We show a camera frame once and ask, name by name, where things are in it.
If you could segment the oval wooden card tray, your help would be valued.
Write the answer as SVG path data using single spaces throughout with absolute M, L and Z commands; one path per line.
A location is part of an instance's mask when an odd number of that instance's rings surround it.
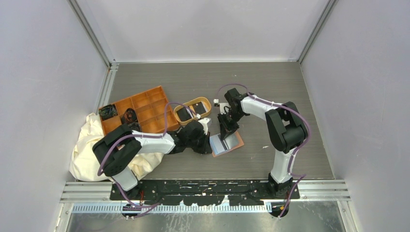
M 183 104 L 178 105 L 173 110 L 177 122 L 181 126 L 186 126 L 193 120 L 205 118 L 211 113 L 211 103 L 205 97 L 198 97 Z

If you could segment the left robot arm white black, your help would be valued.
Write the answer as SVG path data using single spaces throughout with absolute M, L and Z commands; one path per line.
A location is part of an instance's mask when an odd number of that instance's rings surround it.
M 187 148 L 198 154 L 210 154 L 210 123 L 210 118 L 206 117 L 166 133 L 144 133 L 121 125 L 92 148 L 100 164 L 97 175 L 113 178 L 122 187 L 123 195 L 134 200 L 141 193 L 139 177 L 128 167 L 134 157 L 148 153 L 177 154 Z

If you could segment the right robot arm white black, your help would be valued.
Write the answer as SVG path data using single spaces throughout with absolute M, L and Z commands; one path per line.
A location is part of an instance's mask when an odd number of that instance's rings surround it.
M 220 103 L 217 97 L 213 100 L 214 105 L 222 110 L 218 114 L 221 139 L 234 134 L 244 116 L 253 115 L 266 122 L 269 139 L 275 148 L 274 166 L 268 175 L 267 188 L 273 198 L 281 198 L 293 184 L 291 169 L 294 157 L 309 139 L 307 121 L 290 101 L 279 104 L 250 92 L 241 94 L 236 88 L 228 90 L 224 97 L 227 105 Z

